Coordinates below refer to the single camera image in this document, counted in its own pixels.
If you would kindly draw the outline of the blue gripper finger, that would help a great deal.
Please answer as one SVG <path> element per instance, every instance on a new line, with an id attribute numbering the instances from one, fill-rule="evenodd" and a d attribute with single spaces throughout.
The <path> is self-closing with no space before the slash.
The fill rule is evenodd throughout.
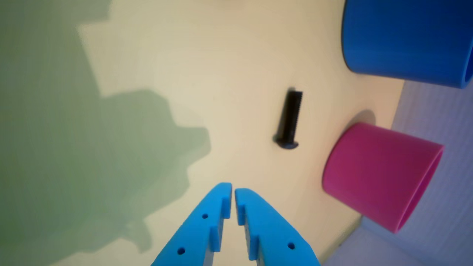
<path id="1" fill-rule="evenodd" d="M 211 266 L 220 252 L 224 220 L 231 216 L 232 185 L 219 183 L 167 242 L 153 266 Z"/>
<path id="2" fill-rule="evenodd" d="M 249 260 L 257 266 L 320 265 L 310 244 L 256 192 L 235 189 L 235 206 Z"/>

